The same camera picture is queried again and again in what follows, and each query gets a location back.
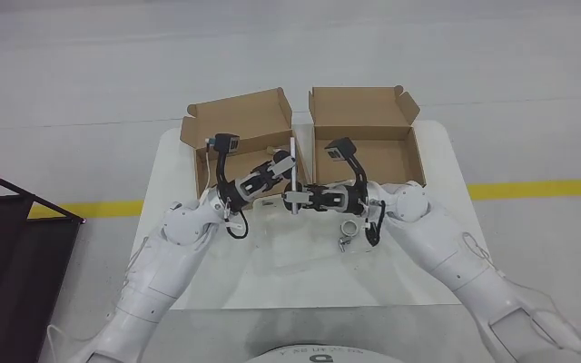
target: cardboard box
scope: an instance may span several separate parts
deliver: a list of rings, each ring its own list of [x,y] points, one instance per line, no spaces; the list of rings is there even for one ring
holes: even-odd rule
[[[402,86],[313,87],[309,108],[314,122],[314,182],[353,179],[349,165],[334,162],[324,150],[332,140],[349,136],[368,180],[426,184],[411,127],[419,107]]]
[[[180,139],[194,148],[198,195],[202,194],[208,177],[205,160],[207,138],[218,132],[240,136],[238,151],[228,155],[226,162],[225,174],[230,181],[242,178],[255,167],[272,160],[272,155],[266,152],[269,146],[289,150],[290,137],[294,135],[291,129],[292,109],[282,88],[191,104],[188,113],[191,117],[183,118]],[[300,157],[299,145],[296,144],[299,181],[310,182]],[[216,183],[217,157],[214,150],[209,152],[210,185]],[[286,185],[287,182],[283,181],[263,196],[282,193]]]

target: cardboard box lid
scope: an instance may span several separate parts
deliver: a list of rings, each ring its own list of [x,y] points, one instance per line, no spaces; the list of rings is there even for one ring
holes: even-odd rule
[[[403,87],[313,87],[315,126],[410,126],[419,107]]]
[[[207,103],[190,104],[182,122],[180,139],[195,149],[218,132],[239,135],[241,140],[291,128],[292,110],[282,88],[245,94]]]

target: metal ring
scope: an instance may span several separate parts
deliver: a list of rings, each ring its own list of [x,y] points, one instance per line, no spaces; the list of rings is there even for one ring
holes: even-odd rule
[[[347,237],[355,237],[359,233],[359,225],[354,220],[346,220],[341,223],[341,232]]]

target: yellow floor stripe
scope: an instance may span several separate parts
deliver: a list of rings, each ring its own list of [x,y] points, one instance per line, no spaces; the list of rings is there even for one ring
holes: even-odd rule
[[[523,181],[498,184],[469,184],[473,201],[516,198],[546,198],[581,196],[581,180]],[[83,218],[135,217],[142,212],[143,201],[96,201],[60,204],[64,209]],[[57,217],[58,213],[35,205],[29,218]]]
[[[142,214],[143,201],[96,201],[88,203],[65,203],[59,207],[83,218],[134,217]],[[35,205],[28,218],[59,217],[59,213],[45,206]]]
[[[469,184],[468,191],[473,201],[580,196],[581,180]]]

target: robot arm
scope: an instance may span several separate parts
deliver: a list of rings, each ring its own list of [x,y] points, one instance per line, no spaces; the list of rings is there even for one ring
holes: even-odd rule
[[[356,176],[365,175],[349,139],[332,142],[327,151],[335,160],[350,161]],[[414,181],[382,188],[357,177],[340,185],[307,185],[300,191],[286,191],[283,198],[316,211],[366,217],[366,236],[373,246],[384,224],[411,259],[468,309],[496,362],[581,360],[581,338],[575,329],[519,294],[472,235]]]
[[[258,166],[248,176],[226,181],[226,154],[235,152],[237,144],[238,137],[229,134],[209,140],[207,149],[213,146],[218,152],[218,184],[204,191],[198,201],[189,205],[176,202],[165,212],[130,259],[125,285],[109,322],[69,362],[139,362],[163,315],[192,281],[218,228],[224,224],[232,237],[246,237],[248,225],[244,234],[234,234],[231,229],[242,226],[232,223],[230,216],[243,216],[245,205],[283,178],[288,179],[295,160],[288,152],[278,151],[273,161]]]
[[[407,188],[399,187],[393,194],[384,191],[390,199],[396,196],[396,209],[406,208],[399,197],[404,197]],[[414,262],[446,285],[468,309],[494,360],[546,361],[549,355],[553,362],[581,360],[577,354],[581,340],[575,330],[519,294],[445,208],[434,201],[426,204],[424,215],[416,221],[403,221],[389,212],[385,226]]]

